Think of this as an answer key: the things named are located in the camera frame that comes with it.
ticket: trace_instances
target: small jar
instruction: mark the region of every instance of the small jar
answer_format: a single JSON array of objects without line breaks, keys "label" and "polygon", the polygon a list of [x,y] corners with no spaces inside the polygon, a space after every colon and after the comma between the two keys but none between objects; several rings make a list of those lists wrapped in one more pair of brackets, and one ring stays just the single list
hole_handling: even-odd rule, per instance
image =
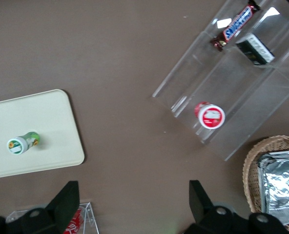
[{"label": "small jar", "polygon": [[29,132],[23,136],[17,136],[16,138],[10,139],[7,143],[9,152],[20,155],[26,152],[31,147],[38,145],[40,136],[35,132]]},{"label": "small jar", "polygon": [[206,101],[196,105],[194,114],[199,119],[201,125],[207,129],[217,129],[221,127],[226,118],[222,108]]}]

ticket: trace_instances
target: white tray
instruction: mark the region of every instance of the white tray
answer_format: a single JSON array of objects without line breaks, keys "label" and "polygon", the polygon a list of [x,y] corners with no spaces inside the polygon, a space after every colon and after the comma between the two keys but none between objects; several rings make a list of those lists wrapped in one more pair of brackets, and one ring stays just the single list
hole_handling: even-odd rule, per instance
[{"label": "white tray", "polygon": [[[35,131],[40,143],[22,155],[9,139]],[[0,177],[79,165],[83,148],[67,94],[51,90],[0,101]]]}]

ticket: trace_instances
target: jar lid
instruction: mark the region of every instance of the jar lid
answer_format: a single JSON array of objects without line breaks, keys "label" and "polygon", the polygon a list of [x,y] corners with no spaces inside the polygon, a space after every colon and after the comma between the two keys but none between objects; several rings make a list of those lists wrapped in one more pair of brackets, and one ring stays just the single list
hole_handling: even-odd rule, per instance
[{"label": "jar lid", "polygon": [[217,129],[221,127],[225,118],[223,109],[213,104],[203,106],[198,113],[198,119],[201,125],[207,129]]},{"label": "jar lid", "polygon": [[16,137],[8,141],[7,148],[9,152],[15,155],[20,155],[27,151],[28,146],[22,137]]}]

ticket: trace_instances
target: candy wrapper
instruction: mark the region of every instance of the candy wrapper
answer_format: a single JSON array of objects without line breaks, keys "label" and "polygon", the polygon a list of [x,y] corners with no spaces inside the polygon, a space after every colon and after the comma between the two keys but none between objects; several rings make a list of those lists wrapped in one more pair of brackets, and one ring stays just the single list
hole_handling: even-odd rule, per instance
[{"label": "candy wrapper", "polygon": [[227,45],[231,38],[245,25],[253,14],[260,10],[260,7],[253,0],[249,0],[246,7],[232,20],[232,22],[217,37],[213,38],[212,43],[219,51]]}]

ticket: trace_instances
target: green label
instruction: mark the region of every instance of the green label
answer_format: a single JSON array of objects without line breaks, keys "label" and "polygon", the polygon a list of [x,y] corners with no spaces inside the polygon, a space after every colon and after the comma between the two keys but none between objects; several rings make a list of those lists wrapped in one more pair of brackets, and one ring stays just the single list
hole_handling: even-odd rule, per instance
[{"label": "green label", "polygon": [[24,138],[24,140],[27,142],[27,145],[28,145],[27,149],[35,145],[38,145],[41,139],[40,136],[35,132],[29,132],[21,137]]}]

